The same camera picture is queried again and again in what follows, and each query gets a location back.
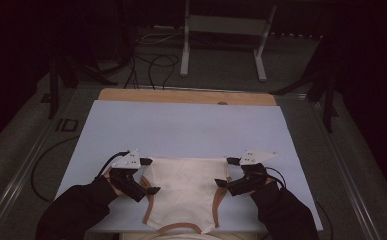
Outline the aluminium floor rail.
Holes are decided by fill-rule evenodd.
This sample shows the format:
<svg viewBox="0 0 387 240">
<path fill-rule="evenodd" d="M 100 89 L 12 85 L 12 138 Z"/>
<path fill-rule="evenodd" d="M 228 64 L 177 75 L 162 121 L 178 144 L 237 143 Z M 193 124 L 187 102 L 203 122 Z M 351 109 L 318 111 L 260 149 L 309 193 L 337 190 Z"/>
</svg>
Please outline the aluminium floor rail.
<svg viewBox="0 0 387 240">
<path fill-rule="evenodd" d="M 56 130 L 70 116 L 77 91 L 60 93 L 60 108 L 48 118 L 41 88 L 0 133 L 0 240 L 32 240 L 46 199 L 56 194 L 78 133 Z"/>
<path fill-rule="evenodd" d="M 345 158 L 322 120 L 322 108 L 303 94 L 278 96 L 324 233 L 332 240 L 381 240 Z"/>
</svg>

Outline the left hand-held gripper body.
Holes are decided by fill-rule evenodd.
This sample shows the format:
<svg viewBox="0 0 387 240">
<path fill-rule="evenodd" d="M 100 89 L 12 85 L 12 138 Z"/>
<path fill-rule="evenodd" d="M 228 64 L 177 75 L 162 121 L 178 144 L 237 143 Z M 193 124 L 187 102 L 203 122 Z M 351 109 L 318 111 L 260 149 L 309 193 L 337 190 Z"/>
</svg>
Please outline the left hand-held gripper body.
<svg viewBox="0 0 387 240">
<path fill-rule="evenodd" d="M 111 157 L 111 184 L 136 202 L 140 202 L 146 195 L 146 190 L 134 179 L 134 174 L 141 166 L 138 151 L 119 152 Z"/>
</svg>

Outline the light blue mat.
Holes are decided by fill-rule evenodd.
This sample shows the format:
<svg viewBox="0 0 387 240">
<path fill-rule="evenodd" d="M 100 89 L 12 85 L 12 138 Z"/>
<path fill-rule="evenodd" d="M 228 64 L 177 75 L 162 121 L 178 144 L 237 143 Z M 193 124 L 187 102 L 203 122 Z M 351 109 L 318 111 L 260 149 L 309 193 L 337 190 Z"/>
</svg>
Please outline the light blue mat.
<svg viewBox="0 0 387 240">
<path fill-rule="evenodd" d="M 285 117 L 278 106 L 104 101 L 93 103 L 59 186 L 93 180 L 114 154 L 143 157 L 240 157 L 276 152 L 264 161 L 310 210 L 316 208 Z"/>
</svg>

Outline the cream baby bodysuit brown trim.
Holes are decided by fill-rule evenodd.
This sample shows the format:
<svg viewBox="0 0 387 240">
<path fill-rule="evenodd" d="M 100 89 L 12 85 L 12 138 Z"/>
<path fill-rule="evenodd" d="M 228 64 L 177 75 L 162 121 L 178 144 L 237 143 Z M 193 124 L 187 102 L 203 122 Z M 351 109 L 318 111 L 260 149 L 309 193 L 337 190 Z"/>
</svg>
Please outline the cream baby bodysuit brown trim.
<svg viewBox="0 0 387 240">
<path fill-rule="evenodd" d="M 219 226 L 218 207 L 227 192 L 215 180 L 229 179 L 224 158 L 152 157 L 141 184 L 160 190 L 148 197 L 143 222 L 159 232 L 178 228 L 211 232 Z"/>
</svg>

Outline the person's left hand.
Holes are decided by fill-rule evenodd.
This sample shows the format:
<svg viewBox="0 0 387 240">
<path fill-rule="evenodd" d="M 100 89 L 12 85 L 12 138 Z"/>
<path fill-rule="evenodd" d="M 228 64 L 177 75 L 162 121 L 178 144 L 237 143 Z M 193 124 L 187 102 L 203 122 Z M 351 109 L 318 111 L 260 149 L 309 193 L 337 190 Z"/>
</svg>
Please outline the person's left hand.
<svg viewBox="0 0 387 240">
<path fill-rule="evenodd" d="M 107 171 L 105 173 L 102 174 L 102 176 L 107 180 L 107 182 L 109 183 L 109 185 L 111 186 L 111 188 L 113 189 L 113 191 L 115 192 L 115 194 L 118 196 L 118 197 L 121 197 L 124 195 L 124 193 L 122 191 L 120 191 L 118 188 L 116 188 L 110 181 L 110 171 L 111 171 L 112 168 L 108 168 Z"/>
</svg>

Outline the white metal stand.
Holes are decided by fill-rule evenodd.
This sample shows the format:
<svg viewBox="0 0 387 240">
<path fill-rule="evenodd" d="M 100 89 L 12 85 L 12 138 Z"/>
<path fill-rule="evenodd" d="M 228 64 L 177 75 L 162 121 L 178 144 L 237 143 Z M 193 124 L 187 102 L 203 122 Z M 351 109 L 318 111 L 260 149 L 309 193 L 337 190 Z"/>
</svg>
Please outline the white metal stand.
<svg viewBox="0 0 387 240">
<path fill-rule="evenodd" d="M 265 82 L 267 80 L 267 75 L 264 69 L 262 55 L 276 10 L 277 6 L 275 4 L 271 4 L 269 13 L 264 19 L 204 16 L 191 14 L 190 0 L 185 0 L 184 45 L 181 57 L 180 75 L 182 77 L 186 77 L 189 72 L 189 40 L 191 32 L 238 34 L 261 37 L 259 47 L 253 50 L 253 57 L 256 65 L 258 80 L 260 82 Z"/>
</svg>

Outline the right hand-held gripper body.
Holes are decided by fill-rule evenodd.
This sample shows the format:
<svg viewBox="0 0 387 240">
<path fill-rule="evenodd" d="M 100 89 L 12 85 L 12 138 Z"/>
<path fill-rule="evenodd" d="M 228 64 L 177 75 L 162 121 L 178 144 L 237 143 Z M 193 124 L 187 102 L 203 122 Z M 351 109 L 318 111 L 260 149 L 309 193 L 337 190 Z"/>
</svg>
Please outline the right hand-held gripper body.
<svg viewBox="0 0 387 240">
<path fill-rule="evenodd" d="M 263 162 L 276 156 L 276 152 L 247 150 L 240 157 L 239 167 L 243 170 L 243 177 L 227 184 L 231 195 L 242 195 L 263 187 L 268 177 Z"/>
</svg>

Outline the black stand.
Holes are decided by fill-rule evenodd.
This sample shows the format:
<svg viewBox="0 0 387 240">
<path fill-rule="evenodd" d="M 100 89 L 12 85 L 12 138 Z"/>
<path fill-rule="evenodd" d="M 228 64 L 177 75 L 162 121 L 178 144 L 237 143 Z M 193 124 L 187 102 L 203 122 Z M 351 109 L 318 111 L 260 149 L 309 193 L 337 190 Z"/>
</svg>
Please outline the black stand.
<svg viewBox="0 0 387 240">
<path fill-rule="evenodd" d="M 49 92 L 41 99 L 42 103 L 49 104 L 48 118 L 53 119 L 57 114 L 59 101 L 59 80 L 62 80 L 64 86 L 68 88 L 75 88 L 78 84 L 78 79 L 75 72 L 81 72 L 88 78 L 107 86 L 116 86 L 115 82 L 109 81 L 100 76 L 86 65 L 71 57 L 54 56 L 49 60 Z"/>
<path fill-rule="evenodd" d="M 315 49 L 301 78 L 279 90 L 271 91 L 272 95 L 285 95 L 306 84 L 311 84 L 306 99 L 318 102 L 325 96 L 323 107 L 323 124 L 331 133 L 331 118 L 334 113 L 333 99 L 336 75 L 341 68 L 341 54 L 338 50 L 338 41 L 330 36 L 324 36 Z"/>
</svg>

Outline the person's right hand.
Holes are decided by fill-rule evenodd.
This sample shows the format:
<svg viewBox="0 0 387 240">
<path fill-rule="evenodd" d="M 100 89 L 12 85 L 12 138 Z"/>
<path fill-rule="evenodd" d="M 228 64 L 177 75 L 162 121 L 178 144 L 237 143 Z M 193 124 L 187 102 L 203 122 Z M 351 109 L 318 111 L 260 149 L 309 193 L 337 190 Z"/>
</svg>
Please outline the person's right hand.
<svg viewBox="0 0 387 240">
<path fill-rule="evenodd" d="M 275 183 L 278 187 L 284 187 L 284 184 L 281 180 L 273 177 L 267 177 L 265 185 Z"/>
</svg>

